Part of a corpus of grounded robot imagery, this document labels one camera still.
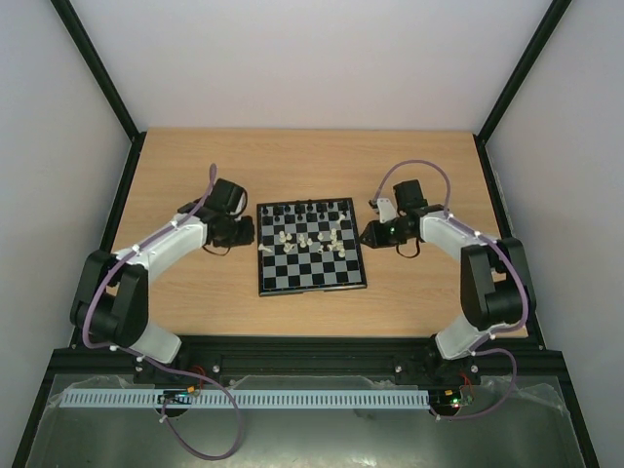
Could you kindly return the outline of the black grey chessboard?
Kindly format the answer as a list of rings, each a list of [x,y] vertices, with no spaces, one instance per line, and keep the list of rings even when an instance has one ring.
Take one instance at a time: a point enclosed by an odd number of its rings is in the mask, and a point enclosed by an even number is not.
[[[349,210],[340,204],[346,201]],[[268,215],[262,207],[267,206]],[[258,295],[364,289],[368,285],[350,198],[260,203],[256,206]]]

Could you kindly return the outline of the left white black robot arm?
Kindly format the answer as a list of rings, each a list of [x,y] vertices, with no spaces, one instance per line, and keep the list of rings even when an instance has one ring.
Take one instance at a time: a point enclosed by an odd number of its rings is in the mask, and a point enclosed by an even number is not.
[[[212,178],[200,199],[180,207],[156,232],[117,252],[97,250],[84,264],[70,311],[90,349],[127,349],[164,365],[181,339],[149,317],[152,283],[188,254],[209,246],[230,250],[254,241],[253,218],[242,186]]]

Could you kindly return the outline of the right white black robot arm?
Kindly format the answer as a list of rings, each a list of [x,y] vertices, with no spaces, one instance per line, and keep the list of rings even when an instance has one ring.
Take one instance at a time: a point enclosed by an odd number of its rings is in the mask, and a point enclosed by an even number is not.
[[[434,380],[449,380],[459,360],[501,333],[523,328],[536,299],[522,242],[495,239],[468,226],[445,205],[431,205],[418,180],[393,187],[394,200],[370,200],[378,219],[367,224],[360,242],[372,249],[398,249],[409,240],[431,244],[459,263],[458,317],[435,333],[424,368]]]

